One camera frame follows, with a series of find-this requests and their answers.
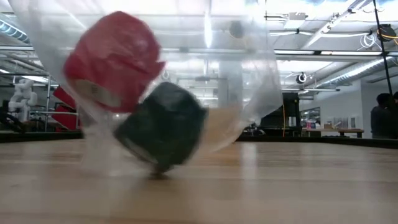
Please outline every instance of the black pole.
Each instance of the black pole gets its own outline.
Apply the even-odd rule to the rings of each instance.
[[[384,43],[383,43],[383,38],[382,38],[382,32],[381,32],[381,26],[380,26],[380,21],[379,21],[379,14],[377,13],[377,7],[376,7],[376,0],[373,0],[373,5],[374,5],[374,15],[376,16],[376,22],[377,22],[377,29],[379,31],[380,35],[380,46],[381,46],[381,52],[383,56],[383,61],[384,61],[384,69],[386,71],[386,77],[387,77],[387,84],[388,84],[388,91],[391,95],[392,98],[392,88],[391,88],[391,82],[390,82],[390,74],[388,72],[388,64],[387,64],[387,58],[386,58],[386,50],[384,49]]]

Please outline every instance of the table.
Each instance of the table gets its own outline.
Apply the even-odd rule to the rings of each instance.
[[[345,133],[356,133],[357,138],[362,138],[362,133],[364,133],[363,129],[325,129],[325,128],[317,128],[317,129],[307,129],[303,128],[302,132],[304,136],[310,137],[310,133],[320,133],[320,132],[338,132],[340,136],[344,136]]]
[[[0,223],[398,223],[397,150],[238,142],[154,180],[81,170],[85,145],[0,144]]]

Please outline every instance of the white wall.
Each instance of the white wall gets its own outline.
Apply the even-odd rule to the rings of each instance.
[[[351,86],[340,86],[339,92],[320,92],[313,101],[301,101],[300,111],[320,107],[321,125],[332,117],[357,117],[356,127],[364,129],[363,138],[371,138],[371,110],[377,106],[376,97],[388,93],[386,81],[370,84],[357,80]],[[398,91],[398,82],[392,82],[392,91]]]
[[[330,118],[357,117],[356,127],[363,127],[362,97],[360,80],[351,86],[340,86],[337,92],[319,92],[312,101],[300,102],[300,111],[319,107],[321,111],[321,126]],[[322,135],[338,135],[338,133],[322,133]]]

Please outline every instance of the clear plastic bag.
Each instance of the clear plastic bag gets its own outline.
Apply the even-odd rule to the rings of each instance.
[[[128,170],[125,148],[165,172],[231,144],[282,105],[257,1],[10,3],[44,67],[84,111],[86,167]]]

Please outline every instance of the red object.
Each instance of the red object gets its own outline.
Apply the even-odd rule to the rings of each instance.
[[[123,12],[100,19],[81,37],[64,65],[70,86],[115,112],[133,112],[148,84],[164,68],[148,26]]]
[[[66,106],[58,105],[55,112],[71,112]],[[76,130],[76,115],[72,114],[53,114],[52,118],[69,130]]]
[[[63,88],[58,87],[52,94],[53,96],[60,99],[63,103],[68,105],[70,108],[76,109],[75,100],[68,93],[66,93]]]

